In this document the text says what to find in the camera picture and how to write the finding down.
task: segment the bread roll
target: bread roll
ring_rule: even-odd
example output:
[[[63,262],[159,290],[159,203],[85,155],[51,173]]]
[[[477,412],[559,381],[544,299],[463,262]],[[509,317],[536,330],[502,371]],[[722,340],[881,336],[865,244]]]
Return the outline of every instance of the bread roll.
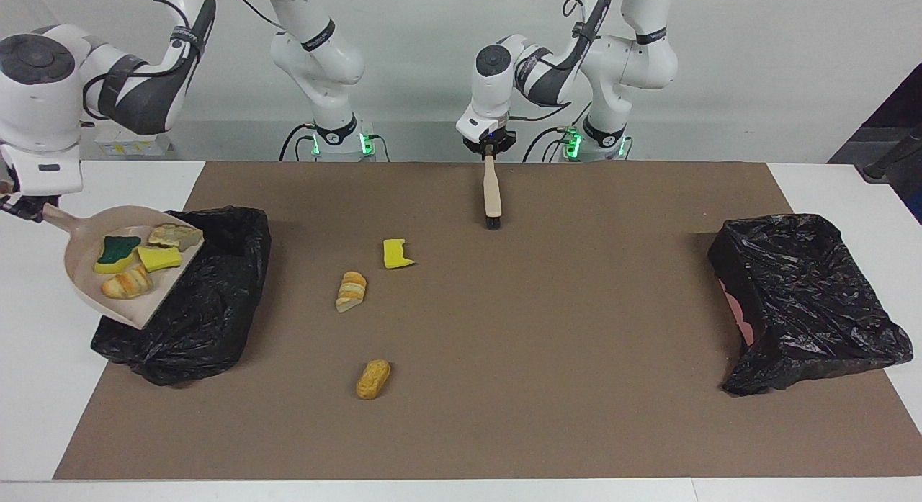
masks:
[[[102,283],[102,294],[114,299],[132,299],[154,287],[148,270],[138,265]]]
[[[346,272],[339,283],[339,295],[336,298],[336,311],[345,313],[362,304],[365,300],[365,288],[368,282],[359,272]]]

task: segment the black plastic bag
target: black plastic bag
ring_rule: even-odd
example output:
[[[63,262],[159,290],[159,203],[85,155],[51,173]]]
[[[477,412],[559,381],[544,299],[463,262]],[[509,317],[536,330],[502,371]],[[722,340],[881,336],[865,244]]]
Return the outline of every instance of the black plastic bag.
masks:
[[[259,299],[272,238],[262,210],[170,212],[205,243],[144,331],[105,318],[90,347],[155,385],[218,375],[237,363]]]
[[[912,360],[832,223],[814,214],[729,220],[708,259],[740,324],[723,388],[746,396]]]

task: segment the pink object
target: pink object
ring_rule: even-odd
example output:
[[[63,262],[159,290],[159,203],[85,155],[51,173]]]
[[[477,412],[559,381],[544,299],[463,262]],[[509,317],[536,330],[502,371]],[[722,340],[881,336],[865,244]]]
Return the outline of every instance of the pink object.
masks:
[[[743,306],[740,305],[740,301],[727,292],[727,286],[724,285],[721,279],[717,279],[717,281],[720,282],[721,288],[724,289],[724,295],[727,295],[727,302],[730,305],[730,310],[733,311],[734,318],[737,319],[737,327],[740,328],[740,333],[743,334],[743,340],[746,341],[746,345],[751,346],[755,341],[755,332],[752,331],[752,325],[743,320]]]

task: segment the dustpan handle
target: dustpan handle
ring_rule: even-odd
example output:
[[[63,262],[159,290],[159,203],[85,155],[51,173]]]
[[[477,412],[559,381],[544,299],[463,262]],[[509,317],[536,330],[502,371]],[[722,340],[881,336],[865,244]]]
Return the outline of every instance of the dustpan handle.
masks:
[[[52,223],[54,226],[64,230],[67,233],[75,233],[79,227],[80,218],[71,216],[67,212],[58,209],[58,207],[46,203],[42,210],[42,220]]]

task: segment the brush handle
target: brush handle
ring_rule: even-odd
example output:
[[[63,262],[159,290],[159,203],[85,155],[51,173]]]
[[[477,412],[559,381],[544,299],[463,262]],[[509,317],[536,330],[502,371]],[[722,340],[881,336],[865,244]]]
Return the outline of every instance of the brush handle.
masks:
[[[496,177],[493,155],[488,154],[483,161],[486,164],[483,173],[483,204],[488,218],[498,218],[503,215],[503,200],[500,198],[500,179]]]

